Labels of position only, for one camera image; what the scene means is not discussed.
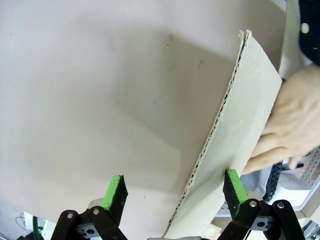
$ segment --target torn cardboard corner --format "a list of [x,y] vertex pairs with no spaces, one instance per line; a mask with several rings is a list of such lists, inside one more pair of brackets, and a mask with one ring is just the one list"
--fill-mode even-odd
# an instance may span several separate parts
[[251,31],[241,31],[239,36],[240,50],[228,89],[169,221],[166,238],[202,236],[207,232],[225,200],[225,169],[242,172],[276,100],[282,82],[277,71]]

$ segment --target navy blue sleeve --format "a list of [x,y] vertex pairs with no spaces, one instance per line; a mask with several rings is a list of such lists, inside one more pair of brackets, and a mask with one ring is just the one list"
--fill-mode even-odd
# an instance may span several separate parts
[[299,8],[300,49],[307,58],[320,66],[320,0],[299,0]]

